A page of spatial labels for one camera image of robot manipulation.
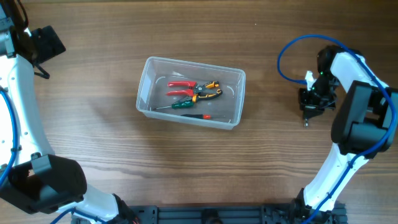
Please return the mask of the orange black long-nose pliers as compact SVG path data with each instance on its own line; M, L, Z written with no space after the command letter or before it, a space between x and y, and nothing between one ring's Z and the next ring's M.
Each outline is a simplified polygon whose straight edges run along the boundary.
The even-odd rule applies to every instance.
M223 94L219 81L212 81L204 85L196 84L193 87L192 101L197 103L202 100L212 100Z

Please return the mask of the black red handled screwdriver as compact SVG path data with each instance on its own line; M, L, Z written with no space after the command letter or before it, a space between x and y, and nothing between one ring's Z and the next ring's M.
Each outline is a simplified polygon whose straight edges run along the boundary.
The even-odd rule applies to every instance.
M219 118L226 117L225 115L214 116L214 115L210 115L210 114L182 114L182 116L188 117L188 118L207 119L207 120L219 119Z

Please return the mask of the green handled screwdriver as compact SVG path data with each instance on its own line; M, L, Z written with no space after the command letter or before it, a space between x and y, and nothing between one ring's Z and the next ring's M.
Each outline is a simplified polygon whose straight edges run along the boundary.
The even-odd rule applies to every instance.
M193 102L192 97L187 96L185 98L182 98L181 100L178 100L178 101L172 103L170 106L158 107L155 110L167 109L167 108L183 109L183 108L192 107L193 105L194 105L194 102Z

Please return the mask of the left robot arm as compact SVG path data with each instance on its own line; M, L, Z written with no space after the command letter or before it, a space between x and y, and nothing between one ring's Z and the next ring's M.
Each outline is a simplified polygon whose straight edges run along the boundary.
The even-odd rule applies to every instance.
M123 200L89 185L77 161L52 149L34 78L49 78L42 64L65 46L51 26L28 26L20 1L1 2L1 198L28 214L69 214L76 223L138 223Z

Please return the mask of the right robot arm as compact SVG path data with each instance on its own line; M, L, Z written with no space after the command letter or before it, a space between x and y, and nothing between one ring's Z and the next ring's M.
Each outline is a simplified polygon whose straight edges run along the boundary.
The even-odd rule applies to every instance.
M315 178L292 201L289 218L327 223L336 199L354 174L393 142L397 90L376 78L361 52L329 45L317 55L318 78L307 72L307 86L298 91L303 119L335 109L335 90L346 97L331 127L331 150Z

